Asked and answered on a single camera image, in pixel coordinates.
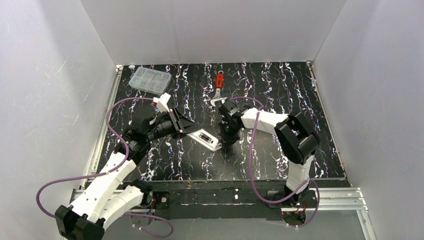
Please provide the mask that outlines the white remote control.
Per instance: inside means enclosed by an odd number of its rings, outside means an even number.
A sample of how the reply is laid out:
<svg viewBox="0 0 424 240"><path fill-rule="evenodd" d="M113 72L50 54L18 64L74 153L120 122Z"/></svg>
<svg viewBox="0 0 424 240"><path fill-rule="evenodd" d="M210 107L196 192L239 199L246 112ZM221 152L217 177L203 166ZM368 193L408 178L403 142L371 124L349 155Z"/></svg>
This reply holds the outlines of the white remote control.
<svg viewBox="0 0 424 240"><path fill-rule="evenodd" d="M211 135L203 128L191 132L187 134L187 136L212 152L215 152L222 148L222 143L215 136Z"/></svg>

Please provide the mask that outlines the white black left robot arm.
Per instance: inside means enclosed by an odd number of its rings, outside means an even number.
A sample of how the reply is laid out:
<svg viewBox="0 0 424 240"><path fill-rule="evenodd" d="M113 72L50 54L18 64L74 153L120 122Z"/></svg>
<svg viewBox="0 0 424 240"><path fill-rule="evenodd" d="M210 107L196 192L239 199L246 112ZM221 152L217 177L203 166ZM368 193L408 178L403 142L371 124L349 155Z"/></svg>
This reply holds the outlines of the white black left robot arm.
<svg viewBox="0 0 424 240"><path fill-rule="evenodd" d="M150 151L151 142L168 136L190 137L210 150L218 142L175 108L161 110L130 126L88 188L68 206L61 205L55 211L59 234L67 240L101 240L107 228L130 209L149 205L152 186L143 180L134 180L117 196L113 193Z"/></svg>

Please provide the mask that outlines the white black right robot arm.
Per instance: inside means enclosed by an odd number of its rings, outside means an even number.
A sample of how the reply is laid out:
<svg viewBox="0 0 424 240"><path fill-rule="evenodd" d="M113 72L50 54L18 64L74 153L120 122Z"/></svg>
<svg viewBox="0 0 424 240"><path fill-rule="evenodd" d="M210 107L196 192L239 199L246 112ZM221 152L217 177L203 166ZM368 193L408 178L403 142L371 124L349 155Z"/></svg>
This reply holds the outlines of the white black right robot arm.
<svg viewBox="0 0 424 240"><path fill-rule="evenodd" d="M259 110L253 106L237 106L226 101L218 108L221 142L228 148L240 140L241 129L256 129L277 137L284 156L288 159L285 196L281 200L261 198L268 204L285 201L298 202L309 188L309 171L316 149L321 143L314 128L302 113L279 114Z"/></svg>

